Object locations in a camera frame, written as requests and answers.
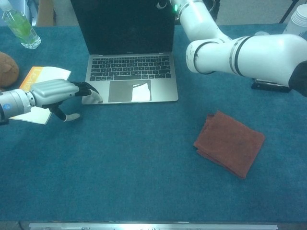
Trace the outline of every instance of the bottle cap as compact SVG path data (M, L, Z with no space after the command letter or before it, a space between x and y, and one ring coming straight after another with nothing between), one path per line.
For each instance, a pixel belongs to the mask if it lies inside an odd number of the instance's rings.
M11 9L13 9L13 6L8 0L0 0L0 8L3 11L10 11Z

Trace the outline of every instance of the water bottle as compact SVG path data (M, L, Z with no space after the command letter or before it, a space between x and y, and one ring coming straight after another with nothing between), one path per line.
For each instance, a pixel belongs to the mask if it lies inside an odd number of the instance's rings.
M41 43L41 40L27 20L25 14L14 10L8 0L0 0L0 8L4 12L2 19L16 37L19 38L21 44L28 49L36 49Z

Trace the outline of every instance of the trackpad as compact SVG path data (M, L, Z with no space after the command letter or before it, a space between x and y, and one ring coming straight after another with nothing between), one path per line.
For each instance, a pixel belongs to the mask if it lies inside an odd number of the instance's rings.
M152 99L150 80L117 80L110 82L109 102L147 102Z

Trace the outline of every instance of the laptop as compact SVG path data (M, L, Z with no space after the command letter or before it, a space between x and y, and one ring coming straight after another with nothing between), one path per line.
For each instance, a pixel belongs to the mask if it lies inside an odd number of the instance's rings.
M102 104L178 100L175 14L165 0L71 0L89 51L85 81ZM83 104L97 104L83 97Z

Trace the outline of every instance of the brown plush toy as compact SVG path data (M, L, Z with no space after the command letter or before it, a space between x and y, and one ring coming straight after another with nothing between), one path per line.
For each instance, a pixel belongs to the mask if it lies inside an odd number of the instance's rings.
M18 75L16 62L9 55L0 52L0 91L16 82Z

